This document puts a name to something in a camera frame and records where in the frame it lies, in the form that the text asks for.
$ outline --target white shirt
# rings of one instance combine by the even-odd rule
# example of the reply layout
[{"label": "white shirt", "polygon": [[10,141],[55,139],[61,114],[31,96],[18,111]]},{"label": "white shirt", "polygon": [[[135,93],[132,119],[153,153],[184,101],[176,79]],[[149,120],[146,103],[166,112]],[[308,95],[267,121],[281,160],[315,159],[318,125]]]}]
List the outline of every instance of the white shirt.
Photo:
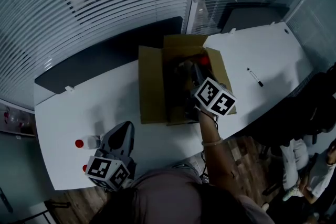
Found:
[{"label": "white shirt", "polygon": [[330,179],[334,173],[336,164],[327,164],[327,151],[322,152],[309,173],[307,190],[315,197],[319,198],[329,185]]}]

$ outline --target bracelet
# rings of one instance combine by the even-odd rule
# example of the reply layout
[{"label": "bracelet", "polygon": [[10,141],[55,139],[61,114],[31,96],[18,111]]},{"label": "bracelet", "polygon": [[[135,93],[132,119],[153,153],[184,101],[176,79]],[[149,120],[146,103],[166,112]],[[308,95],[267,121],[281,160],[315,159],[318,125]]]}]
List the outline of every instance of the bracelet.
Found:
[{"label": "bracelet", "polygon": [[218,144],[220,144],[220,143],[222,143],[223,142],[223,139],[221,138],[221,139],[219,139],[218,141],[216,141],[216,142],[210,142],[210,143],[204,143],[203,141],[202,141],[202,145],[204,146],[204,147],[206,147],[206,146],[216,146],[216,145],[218,145]]}]

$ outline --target small bottle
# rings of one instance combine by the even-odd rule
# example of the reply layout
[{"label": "small bottle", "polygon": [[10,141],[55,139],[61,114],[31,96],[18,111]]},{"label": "small bottle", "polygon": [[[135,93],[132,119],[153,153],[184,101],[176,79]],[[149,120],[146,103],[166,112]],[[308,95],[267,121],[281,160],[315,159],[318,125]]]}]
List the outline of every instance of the small bottle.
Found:
[{"label": "small bottle", "polygon": [[93,150],[95,148],[99,148],[100,144],[101,141],[99,137],[95,135],[87,135],[75,141],[76,147],[85,148],[87,150]]}]

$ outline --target white desk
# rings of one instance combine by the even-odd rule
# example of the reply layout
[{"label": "white desk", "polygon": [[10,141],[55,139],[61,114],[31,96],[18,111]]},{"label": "white desk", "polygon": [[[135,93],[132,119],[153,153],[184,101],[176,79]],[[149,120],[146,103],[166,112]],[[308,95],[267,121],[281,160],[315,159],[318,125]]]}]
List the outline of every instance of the white desk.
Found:
[{"label": "white desk", "polygon": [[[272,108],[312,71],[285,23],[208,37],[205,46],[221,51],[237,101],[237,114],[218,121],[227,138]],[[260,87],[249,67],[263,82]],[[101,74],[35,107],[43,158],[55,189],[93,186],[82,166],[95,151],[75,148],[84,135],[101,134],[123,121],[135,126],[132,157],[136,174],[162,167],[202,150],[198,124],[140,124],[138,62]]]}]

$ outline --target floor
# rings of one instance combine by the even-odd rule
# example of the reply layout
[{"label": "floor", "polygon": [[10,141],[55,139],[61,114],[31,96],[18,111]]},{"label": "floor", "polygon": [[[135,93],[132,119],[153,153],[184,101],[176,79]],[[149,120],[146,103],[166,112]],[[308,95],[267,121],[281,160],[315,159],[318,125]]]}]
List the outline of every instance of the floor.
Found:
[{"label": "floor", "polygon": [[[259,159],[262,146],[251,137],[231,138],[224,142],[224,147],[227,155],[230,156],[235,181],[242,192],[260,206],[265,202],[270,202],[279,190],[277,189],[269,196],[263,196],[262,192],[275,181],[281,179],[281,161],[274,160],[270,156],[266,160]],[[187,160],[200,174],[203,172],[204,162],[201,159],[201,154]],[[54,209],[54,218],[61,224],[89,223],[107,199],[108,195],[98,187],[64,191],[53,201],[70,202],[71,207]]]}]

